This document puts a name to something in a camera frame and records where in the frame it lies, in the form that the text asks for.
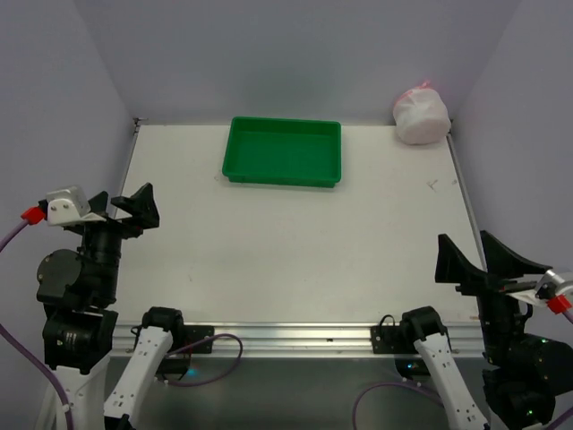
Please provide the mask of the white mesh laundry bag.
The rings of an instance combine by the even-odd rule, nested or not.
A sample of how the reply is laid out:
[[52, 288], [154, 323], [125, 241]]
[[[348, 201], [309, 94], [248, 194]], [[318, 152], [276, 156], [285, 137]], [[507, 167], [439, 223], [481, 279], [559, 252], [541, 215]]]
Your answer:
[[400, 95], [392, 114], [398, 139], [408, 145], [439, 142], [451, 128], [448, 109], [429, 81]]

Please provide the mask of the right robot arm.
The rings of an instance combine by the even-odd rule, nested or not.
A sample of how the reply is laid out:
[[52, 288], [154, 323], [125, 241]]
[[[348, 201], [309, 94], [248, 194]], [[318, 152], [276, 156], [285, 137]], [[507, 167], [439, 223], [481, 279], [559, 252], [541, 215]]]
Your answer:
[[491, 415], [475, 405], [454, 364], [446, 327], [430, 306], [402, 315], [399, 329], [423, 359], [452, 429], [555, 429], [572, 416], [553, 415], [558, 396], [572, 390], [572, 347], [526, 332], [535, 307], [572, 317], [572, 274], [532, 262], [483, 230], [486, 267], [475, 267], [450, 237], [438, 237], [434, 279], [474, 297], [483, 334], [483, 391]]

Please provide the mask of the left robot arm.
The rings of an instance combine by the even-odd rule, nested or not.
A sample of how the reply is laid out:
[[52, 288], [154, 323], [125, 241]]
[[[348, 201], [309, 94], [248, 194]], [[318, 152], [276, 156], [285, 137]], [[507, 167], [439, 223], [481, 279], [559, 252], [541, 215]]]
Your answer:
[[54, 251], [37, 270], [37, 300], [47, 316], [45, 365], [65, 424], [70, 429], [134, 429], [160, 363], [184, 340], [182, 313], [152, 307], [136, 329], [124, 373], [105, 393], [118, 318], [109, 306], [116, 301], [122, 243], [158, 228], [153, 186], [147, 183], [130, 196], [110, 198], [101, 192], [91, 199], [79, 186], [69, 186], [48, 193], [39, 208], [49, 226], [81, 237], [76, 250]]

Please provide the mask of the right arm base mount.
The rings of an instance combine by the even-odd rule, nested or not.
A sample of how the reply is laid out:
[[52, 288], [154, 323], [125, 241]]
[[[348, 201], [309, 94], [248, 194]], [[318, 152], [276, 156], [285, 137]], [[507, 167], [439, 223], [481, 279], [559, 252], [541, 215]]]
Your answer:
[[370, 328], [372, 352], [375, 355], [398, 356], [394, 363], [400, 376], [409, 381], [427, 381], [431, 375], [424, 361], [421, 358], [404, 356], [415, 355], [414, 342], [425, 340], [428, 335], [435, 333], [445, 335], [447, 345], [451, 349], [448, 329], [431, 306], [403, 313], [399, 323], [396, 323], [391, 314], [386, 314], [378, 324]]

